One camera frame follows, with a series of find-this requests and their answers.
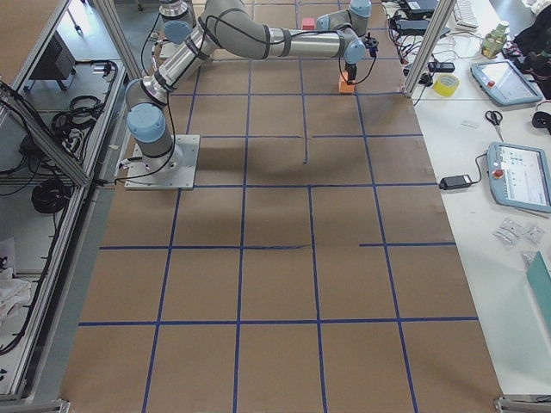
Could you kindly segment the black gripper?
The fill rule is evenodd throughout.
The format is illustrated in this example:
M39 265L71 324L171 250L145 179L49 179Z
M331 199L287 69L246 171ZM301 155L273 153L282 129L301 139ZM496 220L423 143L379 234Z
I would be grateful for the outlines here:
M356 80L357 66L356 64L346 63L344 65L344 79L346 83L354 83Z

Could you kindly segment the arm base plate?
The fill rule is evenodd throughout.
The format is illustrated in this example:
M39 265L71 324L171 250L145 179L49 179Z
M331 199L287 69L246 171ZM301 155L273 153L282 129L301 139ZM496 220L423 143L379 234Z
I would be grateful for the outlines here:
M133 157L139 160L129 164L129 178L124 186L129 190L192 190L200 141L199 135L177 134L176 149L170 159L169 154L160 158L145 157L135 144Z

